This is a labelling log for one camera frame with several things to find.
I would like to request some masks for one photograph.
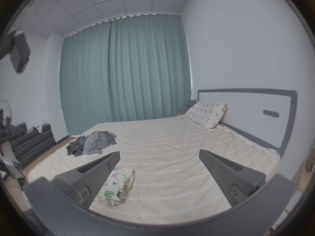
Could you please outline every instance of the wall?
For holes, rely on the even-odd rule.
[[[292,179],[315,136],[315,51],[285,0],[188,0],[182,22],[199,89],[296,90],[296,120],[279,172]]]
[[[63,39],[48,39],[24,32],[30,47],[30,60],[22,74],[15,73],[7,55],[0,60],[0,100],[9,102],[12,124],[50,123],[56,141],[67,136],[59,95],[59,60]]]
[[[47,39],[46,103],[49,123],[56,141],[68,135],[59,93],[59,63],[62,44],[63,38],[56,33]]]

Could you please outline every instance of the cartoon print fabric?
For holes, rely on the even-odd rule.
[[[132,186],[134,170],[115,167],[103,184],[95,200],[114,207],[119,205],[127,196]]]
[[[206,129],[215,128],[228,108],[227,103],[198,101],[188,109],[185,116]]]

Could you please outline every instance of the teal curtain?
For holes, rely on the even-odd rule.
[[[188,51],[180,17],[117,19],[112,77],[118,121],[175,116],[191,98]]]
[[[60,59],[60,99],[68,134],[116,121],[111,87],[112,24],[103,22],[65,38]]]
[[[69,135],[100,122],[175,116],[191,98],[180,17],[127,16],[66,38],[60,95]]]

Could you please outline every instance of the white pillow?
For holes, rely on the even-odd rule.
[[[210,129],[215,128],[227,108],[228,104],[222,101],[214,103],[198,101],[188,109],[185,116],[202,125],[204,128]]]

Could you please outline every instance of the gray headboard frame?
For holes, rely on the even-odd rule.
[[[248,92],[248,93],[264,93],[264,94],[274,94],[274,95],[282,95],[282,96],[289,96],[291,98],[290,101],[290,111],[289,111],[289,118],[288,118],[288,124],[285,130],[285,134],[281,143],[280,147],[276,147],[266,141],[263,141],[262,139],[259,139],[258,137],[255,137],[245,131],[242,131],[236,127],[233,127],[229,124],[226,124],[224,122],[221,122],[222,124],[226,125],[228,128],[238,132],[242,136],[250,139],[251,141],[257,143],[258,145],[261,145],[266,148],[272,148],[279,152],[280,156],[282,157],[285,153],[285,150],[288,146],[295,116],[296,116],[296,108],[297,108],[297,92],[294,90],[282,90],[282,89],[267,89],[267,88],[228,88],[228,89],[208,89],[208,90],[198,90],[198,100],[199,100],[199,93],[201,92]]]

